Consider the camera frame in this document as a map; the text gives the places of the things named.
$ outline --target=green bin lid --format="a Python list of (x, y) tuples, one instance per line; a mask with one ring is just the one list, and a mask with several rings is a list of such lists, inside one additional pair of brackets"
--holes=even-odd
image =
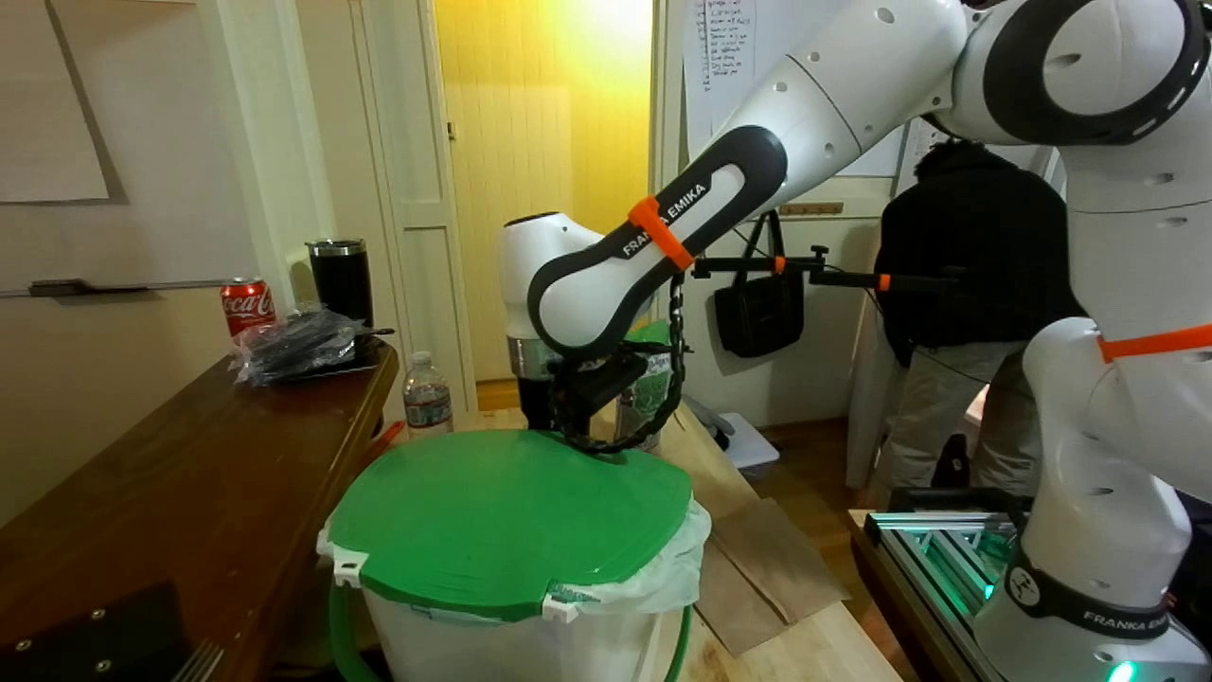
[(453, 432), (377, 460), (330, 518), (389, 602), (519, 620), (559, 583), (624, 583), (685, 524), (689, 476), (648, 456), (603, 464), (542, 432)]

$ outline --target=bottle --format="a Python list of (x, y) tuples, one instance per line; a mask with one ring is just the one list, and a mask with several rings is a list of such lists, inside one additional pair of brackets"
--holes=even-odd
[(407, 370), (407, 426), (411, 439), (453, 432), (453, 387), (431, 369), (431, 354), (416, 350)]

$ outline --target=black bag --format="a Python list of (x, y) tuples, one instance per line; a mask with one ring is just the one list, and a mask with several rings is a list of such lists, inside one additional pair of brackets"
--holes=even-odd
[[(771, 257), (785, 257), (781, 214), (762, 214), (748, 239), (748, 263), (759, 263), (762, 229), (771, 231)], [(735, 356), (771, 356), (795, 346), (804, 334), (804, 277), (800, 271), (777, 271), (773, 277), (735, 273), (732, 287), (714, 297), (719, 346)]]

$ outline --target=doorway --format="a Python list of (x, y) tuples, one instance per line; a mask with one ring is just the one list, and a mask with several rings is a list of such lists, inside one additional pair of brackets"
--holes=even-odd
[(501, 229), (652, 195), (652, 0), (431, 0), (473, 378), (511, 378)]

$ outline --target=person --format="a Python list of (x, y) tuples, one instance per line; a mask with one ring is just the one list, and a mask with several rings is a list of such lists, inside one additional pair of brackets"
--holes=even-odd
[(932, 487), (944, 452), (966, 432), (969, 402), (989, 387), (969, 487), (1036, 497), (1041, 442), (1024, 350), (1041, 325), (1081, 314), (1065, 199), (966, 142), (936, 144), (913, 175), (916, 187), (882, 214), (876, 271), (947, 285), (879, 293), (906, 374), (892, 397), (873, 494), (888, 503), (894, 488)]

